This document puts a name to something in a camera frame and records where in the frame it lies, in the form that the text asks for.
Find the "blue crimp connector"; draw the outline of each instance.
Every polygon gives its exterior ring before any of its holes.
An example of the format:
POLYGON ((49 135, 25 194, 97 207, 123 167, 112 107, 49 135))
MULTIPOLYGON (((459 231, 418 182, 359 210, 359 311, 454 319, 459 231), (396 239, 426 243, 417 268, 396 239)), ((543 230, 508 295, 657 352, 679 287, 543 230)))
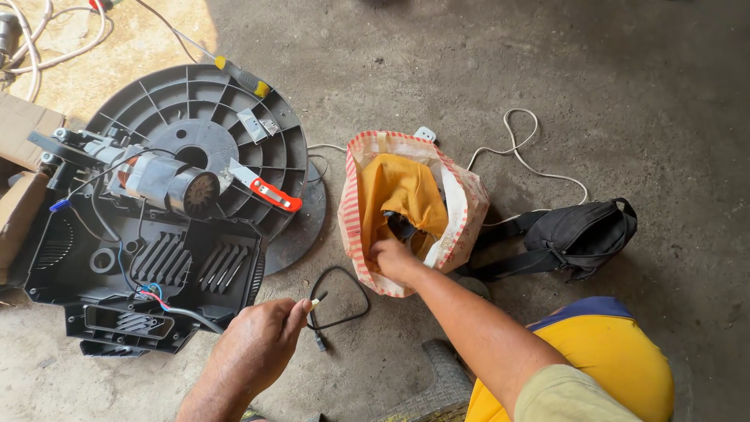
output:
POLYGON ((55 205, 52 205, 49 210, 53 213, 57 213, 61 209, 66 209, 71 206, 71 201, 68 199, 61 199, 55 203, 55 205))

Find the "yellow screwdriver handle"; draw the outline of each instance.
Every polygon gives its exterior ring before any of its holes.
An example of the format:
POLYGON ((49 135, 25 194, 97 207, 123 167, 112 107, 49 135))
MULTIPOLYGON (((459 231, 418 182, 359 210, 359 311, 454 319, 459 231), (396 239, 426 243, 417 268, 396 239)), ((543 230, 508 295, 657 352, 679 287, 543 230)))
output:
POLYGON ((267 83, 256 78, 250 72, 243 71, 224 56, 217 56, 214 63, 222 72, 235 78, 242 88, 261 98, 264 98, 271 91, 271 87, 267 83))

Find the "screwdriver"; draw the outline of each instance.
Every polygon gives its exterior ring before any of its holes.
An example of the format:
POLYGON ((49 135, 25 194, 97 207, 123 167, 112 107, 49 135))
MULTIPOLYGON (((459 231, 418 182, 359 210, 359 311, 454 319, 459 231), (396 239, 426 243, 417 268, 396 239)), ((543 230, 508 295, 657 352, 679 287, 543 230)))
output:
POLYGON ((205 48, 198 45, 197 42, 188 38, 187 35, 183 34, 177 29, 172 28, 172 30, 175 32, 175 34, 182 37, 182 39, 184 39, 190 44, 193 44, 198 50, 202 51, 203 54, 207 55, 208 57, 211 57, 214 60, 214 64, 216 64, 216 67, 221 69, 221 71, 224 72, 225 74, 228 74, 231 77, 235 78, 237 82, 239 82, 239 84, 242 86, 242 88, 245 88, 246 90, 254 93, 255 95, 261 98, 264 98, 271 91, 271 87, 267 83, 256 78, 250 72, 243 71, 241 68, 239 68, 237 65, 232 63, 230 60, 227 60, 226 57, 214 56, 213 54, 206 51, 205 48))

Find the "white plug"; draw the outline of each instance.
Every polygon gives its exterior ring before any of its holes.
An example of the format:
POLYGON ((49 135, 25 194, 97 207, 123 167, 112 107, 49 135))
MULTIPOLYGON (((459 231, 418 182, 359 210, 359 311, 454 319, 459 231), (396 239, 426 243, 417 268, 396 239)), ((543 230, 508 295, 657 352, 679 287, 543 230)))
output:
POLYGON ((417 132, 414 134, 414 136, 429 140, 431 143, 434 143, 435 139, 437 139, 437 135, 435 135, 435 132, 431 131, 426 126, 422 126, 421 128, 417 129, 417 132))

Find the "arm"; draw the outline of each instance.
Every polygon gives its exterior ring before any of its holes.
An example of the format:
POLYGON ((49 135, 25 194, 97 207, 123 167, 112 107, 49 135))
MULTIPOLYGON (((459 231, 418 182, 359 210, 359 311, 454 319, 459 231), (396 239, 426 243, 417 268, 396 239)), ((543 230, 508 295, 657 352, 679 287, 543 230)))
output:
POLYGON ((311 306, 287 298, 243 309, 216 343, 176 422, 240 420, 286 369, 311 306))
POLYGON ((510 315, 426 267, 398 241, 381 240, 370 254, 384 276, 419 293, 456 351, 511 419, 518 394, 531 375, 555 363, 570 364, 510 315))

